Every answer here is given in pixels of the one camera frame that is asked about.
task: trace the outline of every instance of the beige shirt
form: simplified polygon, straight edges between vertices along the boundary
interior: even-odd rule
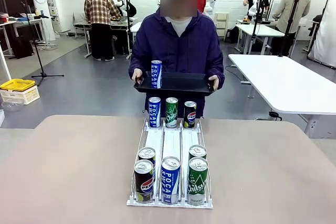
[[[288,19],[290,16],[290,12],[292,10],[293,3],[294,0],[281,0],[280,6],[273,14],[273,18],[277,18],[279,17],[279,15],[281,15],[279,18],[279,22],[277,24],[277,28],[283,33],[286,32]],[[295,33],[298,30],[300,19],[302,17],[305,17],[309,13],[309,9],[310,9],[310,0],[299,0],[289,33],[291,34]]]

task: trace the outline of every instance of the black can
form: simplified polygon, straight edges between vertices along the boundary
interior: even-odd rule
[[[153,164],[149,160],[139,160],[134,165],[136,200],[150,202],[153,198]]]
[[[196,121],[196,102],[185,102],[184,103],[184,121],[183,125],[185,128],[195,127]]]
[[[156,172],[155,172],[155,150],[150,147],[141,148],[138,152],[139,160],[146,159],[153,164],[153,182],[155,182]]]

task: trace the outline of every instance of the beverage organizer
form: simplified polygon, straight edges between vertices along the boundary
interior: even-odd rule
[[[151,147],[155,150],[156,153],[156,180],[153,184],[153,197],[152,200],[147,203],[141,203],[137,201],[135,175],[133,171],[131,178],[130,198],[127,201],[127,205],[145,207],[213,209],[211,176],[209,167],[206,179],[204,203],[198,206],[190,205],[187,203],[189,149],[192,145],[202,145],[203,147],[206,147],[200,121],[196,123],[194,129],[185,129],[182,126],[181,120],[178,120],[176,128],[166,127],[164,120],[161,123],[160,128],[150,128],[147,119],[145,119],[139,140],[138,151],[143,147]],[[135,155],[135,162],[138,160],[138,151]],[[162,203],[161,195],[161,162],[162,159],[168,156],[176,157],[181,162],[178,201],[176,204],[172,205]]]

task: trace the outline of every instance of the man in plaid shirt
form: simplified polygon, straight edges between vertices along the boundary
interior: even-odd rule
[[[113,0],[86,0],[84,7],[86,19],[91,22],[90,33],[92,56],[95,60],[114,60],[112,48],[111,15],[121,15]]]

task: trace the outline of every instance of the person in purple jacket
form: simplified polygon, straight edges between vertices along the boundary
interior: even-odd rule
[[[163,72],[202,73],[216,91],[224,83],[223,53],[214,22],[197,11],[197,0],[161,0],[156,13],[146,17],[136,34],[129,75],[140,82],[151,70],[151,61],[162,61]],[[147,94],[148,99],[155,94]],[[178,98],[178,117],[183,117],[184,102],[197,103],[196,117],[203,116],[204,97]],[[161,98],[161,116],[165,117],[165,99]]]

